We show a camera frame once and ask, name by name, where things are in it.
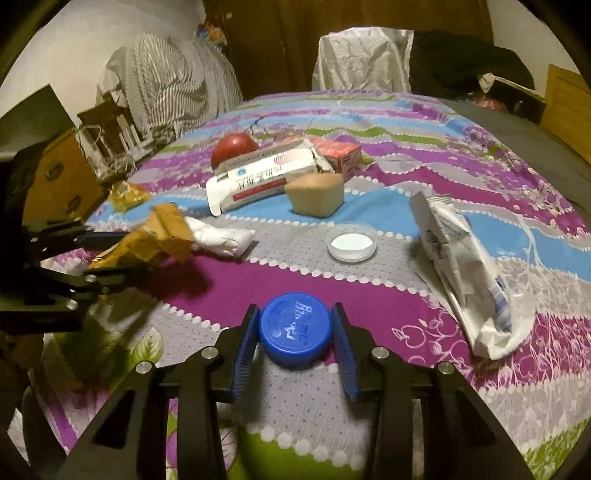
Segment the bedspread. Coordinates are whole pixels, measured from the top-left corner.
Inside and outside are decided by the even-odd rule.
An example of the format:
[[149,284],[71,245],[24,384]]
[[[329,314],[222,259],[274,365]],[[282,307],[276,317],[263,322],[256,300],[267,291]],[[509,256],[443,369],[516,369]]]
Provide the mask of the bedspread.
[[[209,156],[228,132],[263,145],[306,133],[362,146],[363,175],[346,183],[345,204],[326,220],[296,215],[285,195],[208,216]],[[151,205],[176,202],[218,226],[256,230],[241,261],[196,254],[169,262],[137,290],[99,305],[79,333],[47,336],[35,387],[61,442],[71,448],[123,375],[140,360],[185,360],[238,325],[249,303],[264,307],[288,291],[325,305],[342,302],[354,325],[404,360],[453,363],[506,428],[537,479],[547,479],[591,415],[591,236],[572,206],[527,163],[478,125],[437,100],[381,92],[266,96],[187,134],[147,161],[131,181],[157,193],[121,215],[108,204],[90,219],[99,230],[129,228]],[[448,193],[499,264],[509,285],[534,292],[531,336],[498,362],[472,356],[461,328],[409,265],[418,230],[408,198]],[[358,220],[378,231],[360,264],[335,261],[325,237]],[[81,268],[79,252],[54,268]],[[169,478],[176,477],[176,412],[170,404]],[[329,355],[286,371],[258,353],[243,401],[219,406],[230,478],[360,478],[371,408],[351,408]],[[420,474],[417,464],[415,472]]]

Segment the crumpled white cloth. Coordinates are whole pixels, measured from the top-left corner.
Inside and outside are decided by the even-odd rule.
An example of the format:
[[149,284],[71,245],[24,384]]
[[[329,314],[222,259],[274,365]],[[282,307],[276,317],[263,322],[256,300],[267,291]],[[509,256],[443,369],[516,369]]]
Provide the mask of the crumpled white cloth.
[[255,237],[254,230],[218,228],[189,216],[184,220],[193,233],[195,248],[203,248],[222,257],[240,257]]
[[410,92],[413,30],[353,27],[320,37],[312,90]]

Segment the plastic wrapper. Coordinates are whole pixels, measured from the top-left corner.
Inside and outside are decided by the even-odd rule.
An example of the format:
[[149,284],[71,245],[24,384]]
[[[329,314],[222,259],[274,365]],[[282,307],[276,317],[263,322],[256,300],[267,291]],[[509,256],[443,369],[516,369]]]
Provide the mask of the plastic wrapper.
[[497,263],[451,198],[417,193],[410,206],[424,249],[473,353],[493,360],[511,353],[533,328],[532,293],[507,287]]
[[119,213],[125,213],[147,202],[150,198],[152,196],[147,190],[126,180],[114,183],[109,193],[109,201],[114,210]]

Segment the white powder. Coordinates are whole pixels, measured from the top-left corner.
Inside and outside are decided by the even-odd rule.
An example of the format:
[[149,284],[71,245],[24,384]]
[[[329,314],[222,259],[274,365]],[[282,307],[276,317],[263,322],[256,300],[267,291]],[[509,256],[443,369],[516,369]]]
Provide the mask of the white powder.
[[361,233],[344,233],[332,240],[330,244],[339,250],[354,251],[371,247],[372,240]]

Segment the cardboard box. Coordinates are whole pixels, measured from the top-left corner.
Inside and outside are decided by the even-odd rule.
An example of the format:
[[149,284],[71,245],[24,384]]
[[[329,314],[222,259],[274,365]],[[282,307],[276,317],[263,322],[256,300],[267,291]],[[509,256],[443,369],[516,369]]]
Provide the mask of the cardboard box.
[[342,174],[344,181],[361,173],[361,145],[322,137],[307,138],[318,153],[329,161],[335,172]]
[[300,138],[226,160],[220,165],[220,174],[205,185],[209,209],[213,216],[220,216],[222,212],[282,193],[287,183],[317,172],[318,159],[313,145]]

